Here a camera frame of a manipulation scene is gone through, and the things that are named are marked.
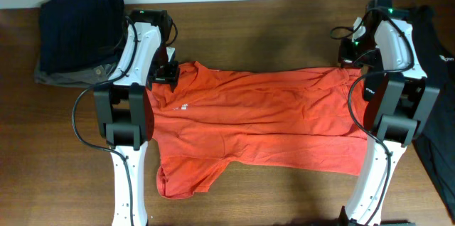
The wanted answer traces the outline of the folded grey garment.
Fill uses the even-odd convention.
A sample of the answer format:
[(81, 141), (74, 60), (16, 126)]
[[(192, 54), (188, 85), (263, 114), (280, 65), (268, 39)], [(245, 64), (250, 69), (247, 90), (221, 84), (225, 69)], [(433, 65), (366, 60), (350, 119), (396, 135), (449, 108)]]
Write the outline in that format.
[(90, 85), (107, 81), (116, 66), (117, 63), (110, 63), (73, 72), (46, 73), (40, 69), (40, 63), (37, 62), (33, 77), (35, 83), (38, 84), (86, 88)]

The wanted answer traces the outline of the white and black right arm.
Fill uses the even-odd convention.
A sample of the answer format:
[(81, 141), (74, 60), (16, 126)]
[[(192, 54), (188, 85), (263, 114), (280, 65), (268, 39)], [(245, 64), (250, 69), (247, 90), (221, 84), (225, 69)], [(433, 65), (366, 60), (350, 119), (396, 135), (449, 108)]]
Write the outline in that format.
[(424, 129), (440, 89), (428, 82), (412, 40), (406, 9), (391, 0), (372, 0), (365, 14), (339, 38), (338, 61), (343, 67), (369, 70), (355, 80), (380, 77), (362, 122), (367, 151), (355, 189), (341, 208), (338, 225), (380, 225), (390, 180), (407, 147)]

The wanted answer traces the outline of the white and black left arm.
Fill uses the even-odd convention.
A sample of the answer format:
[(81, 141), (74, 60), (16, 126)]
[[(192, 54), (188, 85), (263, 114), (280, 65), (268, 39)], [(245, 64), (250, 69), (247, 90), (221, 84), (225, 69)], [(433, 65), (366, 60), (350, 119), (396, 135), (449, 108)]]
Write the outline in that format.
[(107, 83), (94, 89), (100, 135), (114, 166), (113, 225), (147, 225), (144, 162), (154, 133), (148, 90), (175, 88), (180, 70), (172, 44), (176, 24), (165, 10), (133, 10), (127, 16), (127, 41)]

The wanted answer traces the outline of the folded navy blue garment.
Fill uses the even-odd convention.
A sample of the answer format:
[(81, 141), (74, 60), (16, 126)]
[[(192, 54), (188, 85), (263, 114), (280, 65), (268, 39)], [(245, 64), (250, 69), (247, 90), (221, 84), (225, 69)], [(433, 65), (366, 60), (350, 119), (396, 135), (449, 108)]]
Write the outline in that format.
[(49, 0), (40, 7), (40, 70), (74, 72), (119, 60), (124, 0)]

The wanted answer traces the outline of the orange t-shirt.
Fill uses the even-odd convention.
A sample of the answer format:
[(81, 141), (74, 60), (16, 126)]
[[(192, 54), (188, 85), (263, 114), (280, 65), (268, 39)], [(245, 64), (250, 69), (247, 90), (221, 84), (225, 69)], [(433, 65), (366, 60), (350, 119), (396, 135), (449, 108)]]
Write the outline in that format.
[(360, 71), (235, 72), (180, 66), (178, 85), (153, 84), (159, 194), (207, 192), (234, 161), (358, 175), (366, 135)]

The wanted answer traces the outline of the black t-shirt with white logo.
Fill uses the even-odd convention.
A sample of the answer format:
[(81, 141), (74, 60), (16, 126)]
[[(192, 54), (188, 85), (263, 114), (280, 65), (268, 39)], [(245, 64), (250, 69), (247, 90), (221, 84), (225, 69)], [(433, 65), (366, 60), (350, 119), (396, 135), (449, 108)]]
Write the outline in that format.
[(427, 85), (439, 95), (414, 148), (450, 218), (454, 219), (454, 55), (440, 42), (429, 6), (410, 9), (412, 40)]

